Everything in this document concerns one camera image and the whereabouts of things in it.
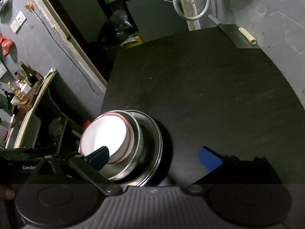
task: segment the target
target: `brown bottle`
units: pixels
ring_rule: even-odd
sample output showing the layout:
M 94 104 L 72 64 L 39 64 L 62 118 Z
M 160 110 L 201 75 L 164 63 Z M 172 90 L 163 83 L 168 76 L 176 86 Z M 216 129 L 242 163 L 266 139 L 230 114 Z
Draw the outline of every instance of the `brown bottle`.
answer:
M 20 61 L 19 65 L 25 71 L 27 79 L 32 85 L 34 85 L 39 79 L 42 78 L 37 71 L 28 68 L 22 61 Z

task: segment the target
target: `cracked wall paint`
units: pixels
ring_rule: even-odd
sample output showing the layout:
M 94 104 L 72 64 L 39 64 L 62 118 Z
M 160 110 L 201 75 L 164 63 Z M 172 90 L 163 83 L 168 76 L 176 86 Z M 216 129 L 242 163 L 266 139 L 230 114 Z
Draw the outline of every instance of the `cracked wall paint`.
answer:
M 305 0 L 217 0 L 218 19 L 244 27 L 305 107 Z M 209 27 L 200 21 L 201 28 Z

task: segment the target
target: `table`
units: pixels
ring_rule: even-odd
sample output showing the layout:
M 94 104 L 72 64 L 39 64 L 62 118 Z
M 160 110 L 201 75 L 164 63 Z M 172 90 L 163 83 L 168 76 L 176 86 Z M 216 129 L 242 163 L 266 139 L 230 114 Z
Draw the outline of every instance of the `table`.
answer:
M 241 160 L 263 155 L 283 182 L 305 183 L 299 99 L 261 49 L 239 49 L 219 28 L 121 51 L 101 113 L 113 109 L 140 110 L 157 121 L 165 151 L 158 171 L 168 170 L 173 183 L 207 173 L 201 146 Z

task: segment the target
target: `coiled white hose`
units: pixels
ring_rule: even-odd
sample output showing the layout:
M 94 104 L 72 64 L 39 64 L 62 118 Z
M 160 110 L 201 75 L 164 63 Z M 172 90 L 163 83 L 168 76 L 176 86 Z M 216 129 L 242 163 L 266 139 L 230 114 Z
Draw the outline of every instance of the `coiled white hose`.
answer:
M 197 15 L 197 16 L 194 16 L 194 17 L 188 17 L 186 16 L 179 8 L 179 5 L 178 5 L 178 1 L 177 0 L 173 0 L 173 6 L 177 12 L 178 15 L 180 15 L 182 18 L 184 18 L 185 20 L 187 21 L 196 21 L 198 19 L 200 19 L 201 17 L 203 17 L 205 15 L 205 13 L 208 11 L 209 9 L 209 5 L 210 5 L 210 2 L 211 0 L 206 0 L 206 4 L 205 4 L 205 7 L 203 9 L 203 11 Z

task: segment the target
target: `black tabletop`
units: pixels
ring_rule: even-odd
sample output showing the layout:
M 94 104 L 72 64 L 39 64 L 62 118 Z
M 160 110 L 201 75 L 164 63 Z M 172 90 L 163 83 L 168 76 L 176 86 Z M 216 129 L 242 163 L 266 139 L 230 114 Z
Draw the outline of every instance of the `black tabletop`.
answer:
M 174 183 L 207 172 L 208 146 L 242 160 L 265 156 L 285 183 L 305 183 L 305 111 L 261 49 L 239 49 L 219 29 L 158 39 L 122 51 L 101 113 L 136 109 L 160 125 L 160 168 Z

